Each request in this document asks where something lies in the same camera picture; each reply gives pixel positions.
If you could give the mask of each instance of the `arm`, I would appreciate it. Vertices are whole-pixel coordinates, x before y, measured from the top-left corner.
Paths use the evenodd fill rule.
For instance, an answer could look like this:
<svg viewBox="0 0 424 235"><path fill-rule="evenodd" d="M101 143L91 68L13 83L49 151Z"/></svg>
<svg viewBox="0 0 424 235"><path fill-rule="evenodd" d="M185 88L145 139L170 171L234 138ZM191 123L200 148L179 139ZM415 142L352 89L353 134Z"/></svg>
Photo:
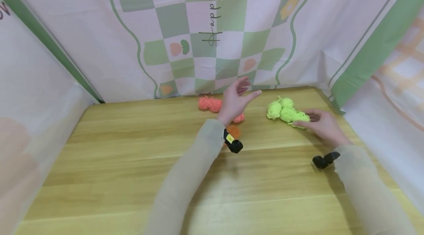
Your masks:
<svg viewBox="0 0 424 235"><path fill-rule="evenodd" d="M204 123L192 147L171 168L153 202L146 235L180 233L190 201L221 151L225 127L261 94L259 90L242 96L249 85L248 77L243 77L225 90L217 120Z"/></svg>
<svg viewBox="0 0 424 235"><path fill-rule="evenodd" d="M391 191L377 174L366 151L353 146L334 116L321 110L307 110L310 122L295 125L309 128L340 153L335 171L343 182L363 227L369 235L413 235L415 230Z"/></svg>
<svg viewBox="0 0 424 235"><path fill-rule="evenodd" d="M207 120L192 147L171 168L153 203L146 235L179 234L187 207L218 157L225 126Z"/></svg>
<svg viewBox="0 0 424 235"><path fill-rule="evenodd" d="M339 146L335 151L340 153L334 161L335 171L366 232L370 235L416 234L366 151L357 146Z"/></svg>

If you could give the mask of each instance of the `yellow label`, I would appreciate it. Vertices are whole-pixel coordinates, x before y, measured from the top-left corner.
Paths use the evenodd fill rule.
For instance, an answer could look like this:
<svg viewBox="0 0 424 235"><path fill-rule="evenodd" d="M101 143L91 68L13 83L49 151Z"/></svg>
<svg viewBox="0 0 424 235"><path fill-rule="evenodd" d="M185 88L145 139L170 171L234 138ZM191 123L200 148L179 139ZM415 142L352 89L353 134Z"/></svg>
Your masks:
<svg viewBox="0 0 424 235"><path fill-rule="evenodd" d="M234 138L232 137L232 135L228 134L227 135L227 140L231 144L234 141Z"/></svg>

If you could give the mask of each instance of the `green stripe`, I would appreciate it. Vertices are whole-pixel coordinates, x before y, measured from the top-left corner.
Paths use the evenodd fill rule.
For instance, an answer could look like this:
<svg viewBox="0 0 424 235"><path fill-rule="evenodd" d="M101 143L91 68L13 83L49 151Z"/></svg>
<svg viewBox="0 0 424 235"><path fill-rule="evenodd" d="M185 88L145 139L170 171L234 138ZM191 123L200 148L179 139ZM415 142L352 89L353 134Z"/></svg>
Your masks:
<svg viewBox="0 0 424 235"><path fill-rule="evenodd" d="M292 49L290 52L290 55L288 57L288 59L283 63L283 65L281 65L281 67L279 67L279 69L277 70L277 73L275 74L275 80L277 81L277 85L280 85L280 80L278 79L278 76L280 74L280 71L285 67L285 65L287 65L287 63L290 62L290 60L293 57L294 51L296 49L296 31L294 30L294 20L297 16L297 14L300 12L300 10L303 8L303 6L305 6L305 4L307 3L308 0L304 0L303 3L299 6L299 8L296 10L296 12L293 14L293 18L290 22L290 31L292 33L293 36L293 45L292 45Z"/></svg>
<svg viewBox="0 0 424 235"><path fill-rule="evenodd" d="M140 65L140 68L144 71L144 73L147 75L147 77L149 77L152 82L155 85L155 90L154 90L154 98L157 98L156 93L158 91L158 85L155 82L155 80L147 73L147 71L144 69L143 64L141 62L141 43L138 40L137 36L125 25L124 21L122 21L121 16L118 14L118 11L116 10L116 6L115 6L115 2L114 0L109 0L110 4L112 6L112 10L115 13L116 18L118 19L118 21L121 23L122 27L134 38L135 42L137 43L137 60L138 60L138 64Z"/></svg>
<svg viewBox="0 0 424 235"><path fill-rule="evenodd" d="M410 28L424 0L397 0L331 91L335 105L342 107L379 69Z"/></svg>
<svg viewBox="0 0 424 235"><path fill-rule="evenodd" d="M346 58L346 60L343 62L343 64L338 68L338 70L334 73L334 75L330 78L330 81L328 82L328 85L331 85L331 82L333 81L334 77L339 73L339 71L344 67L344 65L349 61L350 57L352 56L352 54L355 52L355 50L358 48L359 44L362 42L362 40L364 39L364 37L366 36L366 34L368 34L368 32L370 31L371 27L374 25L374 23L377 21L377 19L380 17L380 15L382 14L383 10L385 10L385 8L387 7L387 5L389 4L391 0L387 0L386 3L383 5L382 9L380 9L380 11L378 12L378 14L376 15L376 17L374 18L374 20L371 22L371 24L368 26L368 28L366 29L365 33L362 35L362 37L359 39L358 43L356 43L355 47L352 49L352 51L350 52L349 56Z"/></svg>
<svg viewBox="0 0 424 235"><path fill-rule="evenodd" d="M62 51L59 45L48 34L31 11L21 0L4 0L13 10L14 14L38 37L56 59L69 71L69 73L98 101L103 103L94 88L86 81L78 68L70 61L69 57Z"/></svg>

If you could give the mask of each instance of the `checkered pattern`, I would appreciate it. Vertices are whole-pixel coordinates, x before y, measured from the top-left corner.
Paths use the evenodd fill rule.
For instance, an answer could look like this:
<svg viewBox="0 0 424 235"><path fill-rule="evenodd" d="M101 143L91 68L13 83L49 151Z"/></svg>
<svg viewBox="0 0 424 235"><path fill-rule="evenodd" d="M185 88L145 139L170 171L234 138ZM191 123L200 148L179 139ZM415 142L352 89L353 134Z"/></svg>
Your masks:
<svg viewBox="0 0 424 235"><path fill-rule="evenodd" d="M158 95L169 97L223 92L241 76L258 88L291 46L286 22L300 0L119 1Z"/></svg>
<svg viewBox="0 0 424 235"><path fill-rule="evenodd" d="M424 19L416 18L396 47L397 56L389 59L379 73L393 84L393 95L411 95L424 111Z"/></svg>

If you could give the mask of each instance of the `fabric wall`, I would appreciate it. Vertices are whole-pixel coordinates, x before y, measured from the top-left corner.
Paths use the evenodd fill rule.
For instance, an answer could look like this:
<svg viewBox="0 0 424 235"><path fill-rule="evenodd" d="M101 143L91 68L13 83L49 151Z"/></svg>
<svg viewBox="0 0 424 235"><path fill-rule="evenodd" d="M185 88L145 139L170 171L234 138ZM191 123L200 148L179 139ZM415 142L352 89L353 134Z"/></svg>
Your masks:
<svg viewBox="0 0 424 235"><path fill-rule="evenodd" d="M424 8L344 110L355 132L424 215Z"/></svg>
<svg viewBox="0 0 424 235"><path fill-rule="evenodd" d="M424 0L25 0L106 102L313 85L342 106Z"/></svg>
<svg viewBox="0 0 424 235"><path fill-rule="evenodd" d="M12 234L91 97L0 0L0 234Z"/></svg>

